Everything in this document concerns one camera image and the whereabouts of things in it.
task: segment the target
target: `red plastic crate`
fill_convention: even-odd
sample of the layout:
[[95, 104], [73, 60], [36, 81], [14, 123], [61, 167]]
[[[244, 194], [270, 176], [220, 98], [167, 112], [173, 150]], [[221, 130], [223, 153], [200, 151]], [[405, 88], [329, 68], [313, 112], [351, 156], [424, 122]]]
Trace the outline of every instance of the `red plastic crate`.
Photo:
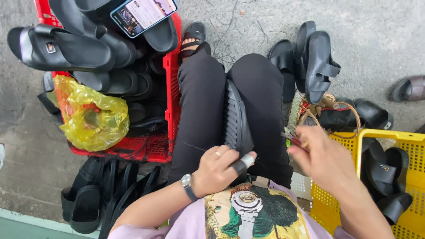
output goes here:
[[[34, 0], [37, 8], [38, 21], [40, 23], [49, 24], [52, 26], [62, 27], [51, 11], [48, 0]], [[122, 159], [162, 162], [171, 161], [171, 153], [174, 148], [177, 130], [179, 129], [180, 121], [180, 91], [177, 83], [178, 53], [181, 45], [181, 18], [177, 13], [171, 15], [178, 34], [178, 47], [174, 51], [165, 55], [163, 64], [167, 71], [167, 110], [165, 111], [165, 119], [168, 121], [167, 133], [160, 135], [152, 135], [148, 137], [129, 138], [125, 137], [115, 146], [99, 152], [88, 152], [86, 150], [77, 149], [69, 143], [72, 152], [78, 155], [88, 156], [116, 156]], [[53, 72], [53, 77], [57, 74], [68, 75], [67, 72]]]

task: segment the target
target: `right hand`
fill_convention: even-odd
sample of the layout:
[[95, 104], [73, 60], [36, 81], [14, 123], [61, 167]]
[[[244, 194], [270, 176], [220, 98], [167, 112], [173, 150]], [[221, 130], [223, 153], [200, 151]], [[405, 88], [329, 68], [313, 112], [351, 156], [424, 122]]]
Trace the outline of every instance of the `right hand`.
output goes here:
[[348, 151], [339, 142], [329, 138], [320, 126], [300, 126], [297, 135], [308, 143], [310, 153], [293, 145], [287, 150], [307, 176], [337, 199], [350, 188], [358, 187], [354, 162]]
[[[255, 152], [249, 152], [241, 160], [254, 162], [256, 157]], [[201, 157], [198, 170], [192, 174], [192, 189], [195, 195], [202, 198], [226, 189], [239, 176], [230, 166], [238, 159], [239, 153], [227, 145], [207, 150]]]

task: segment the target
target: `lavender t-shirt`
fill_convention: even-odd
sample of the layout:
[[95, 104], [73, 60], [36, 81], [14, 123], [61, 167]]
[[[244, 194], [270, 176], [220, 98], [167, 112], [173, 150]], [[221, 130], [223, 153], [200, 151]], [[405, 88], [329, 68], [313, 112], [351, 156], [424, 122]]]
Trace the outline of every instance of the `lavender t-shirt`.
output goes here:
[[[122, 225], [109, 239], [331, 239], [297, 205], [289, 189], [257, 177], [256, 182], [208, 195], [174, 214], [160, 229]], [[354, 239], [338, 226], [335, 239]]]

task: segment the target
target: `phone screen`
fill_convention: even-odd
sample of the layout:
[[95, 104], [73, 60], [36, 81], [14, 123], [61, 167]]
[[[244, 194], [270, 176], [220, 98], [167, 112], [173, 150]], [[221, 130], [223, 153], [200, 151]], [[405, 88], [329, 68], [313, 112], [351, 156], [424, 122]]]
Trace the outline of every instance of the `phone screen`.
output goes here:
[[176, 11], [173, 0], [130, 0], [110, 16], [130, 38], [135, 38]]

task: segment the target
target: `concrete floor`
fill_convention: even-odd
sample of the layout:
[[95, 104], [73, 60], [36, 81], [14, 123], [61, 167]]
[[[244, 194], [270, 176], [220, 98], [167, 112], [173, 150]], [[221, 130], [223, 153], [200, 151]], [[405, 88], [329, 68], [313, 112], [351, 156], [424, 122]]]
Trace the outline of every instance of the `concrete floor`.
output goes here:
[[[350, 2], [178, 0], [178, 5], [184, 28], [205, 23], [227, 70], [245, 54], [266, 55], [280, 39], [295, 41], [304, 21], [316, 21], [330, 34], [332, 56], [342, 66], [330, 93], [373, 100], [394, 115], [394, 130], [413, 132], [425, 123], [425, 104], [390, 102], [387, 95], [397, 80], [425, 74], [425, 2]], [[84, 159], [71, 153], [36, 98], [42, 72], [19, 63], [7, 47], [10, 28], [37, 23], [33, 1], [3, 0], [0, 9], [0, 143], [6, 149], [0, 208], [60, 222], [60, 190], [73, 182]]]

